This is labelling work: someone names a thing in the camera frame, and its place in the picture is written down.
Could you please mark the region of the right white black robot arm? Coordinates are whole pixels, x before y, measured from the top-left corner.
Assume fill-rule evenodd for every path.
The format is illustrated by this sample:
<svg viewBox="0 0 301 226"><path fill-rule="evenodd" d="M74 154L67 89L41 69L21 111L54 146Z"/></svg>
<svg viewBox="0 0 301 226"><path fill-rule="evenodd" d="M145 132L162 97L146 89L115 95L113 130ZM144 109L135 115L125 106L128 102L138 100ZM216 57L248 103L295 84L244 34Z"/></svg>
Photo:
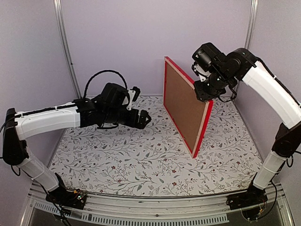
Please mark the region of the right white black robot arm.
<svg viewBox="0 0 301 226"><path fill-rule="evenodd" d="M250 190L243 195L247 205L254 205L285 161L301 144L301 104L266 64L245 48L222 53L213 43L202 44L193 54L192 70L199 77L194 82L201 102L220 98L226 88L232 92L239 81L257 92L282 120L275 142L263 166L254 176Z"/></svg>

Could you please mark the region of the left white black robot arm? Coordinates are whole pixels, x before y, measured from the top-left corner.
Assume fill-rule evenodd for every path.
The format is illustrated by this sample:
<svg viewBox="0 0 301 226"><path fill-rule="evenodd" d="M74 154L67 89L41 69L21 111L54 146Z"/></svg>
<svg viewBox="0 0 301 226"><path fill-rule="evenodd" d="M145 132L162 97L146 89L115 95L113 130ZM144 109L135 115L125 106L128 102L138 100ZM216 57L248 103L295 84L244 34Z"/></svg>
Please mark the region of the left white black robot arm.
<svg viewBox="0 0 301 226"><path fill-rule="evenodd" d="M151 117L146 110L132 107L139 95L140 89L137 87L128 89L127 85L109 82L101 94L92 99L83 96L64 105L29 112L16 112L10 108L0 129L3 132L2 159L40 183L59 204L66 204L70 194L60 176L50 171L30 152L26 139L59 129L92 125L104 129L106 123L112 124L113 128L121 124L144 129Z"/></svg>

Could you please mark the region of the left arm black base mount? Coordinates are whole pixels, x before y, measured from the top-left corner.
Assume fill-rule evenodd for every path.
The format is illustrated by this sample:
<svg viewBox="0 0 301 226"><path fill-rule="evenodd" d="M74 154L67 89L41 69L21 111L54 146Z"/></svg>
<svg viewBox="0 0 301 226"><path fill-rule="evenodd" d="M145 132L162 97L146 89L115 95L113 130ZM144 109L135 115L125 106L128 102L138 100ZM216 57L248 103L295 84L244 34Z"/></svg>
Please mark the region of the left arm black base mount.
<svg viewBox="0 0 301 226"><path fill-rule="evenodd" d="M58 188L47 193L46 201L65 207L83 210L87 200L87 193L80 189L75 189L73 191L68 190L65 187L62 178L57 173L55 173L55 175L58 179Z"/></svg>

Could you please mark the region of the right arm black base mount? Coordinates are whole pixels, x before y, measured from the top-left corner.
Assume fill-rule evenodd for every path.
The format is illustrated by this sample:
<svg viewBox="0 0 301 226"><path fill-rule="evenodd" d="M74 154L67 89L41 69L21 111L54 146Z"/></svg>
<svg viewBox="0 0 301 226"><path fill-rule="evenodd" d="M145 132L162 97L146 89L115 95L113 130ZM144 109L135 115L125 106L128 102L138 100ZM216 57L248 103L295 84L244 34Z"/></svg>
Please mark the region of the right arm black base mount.
<svg viewBox="0 0 301 226"><path fill-rule="evenodd" d="M249 186L248 189L242 193L228 195L226 204L231 210L236 210L264 203L267 200L265 189L261 190L255 186Z"/></svg>

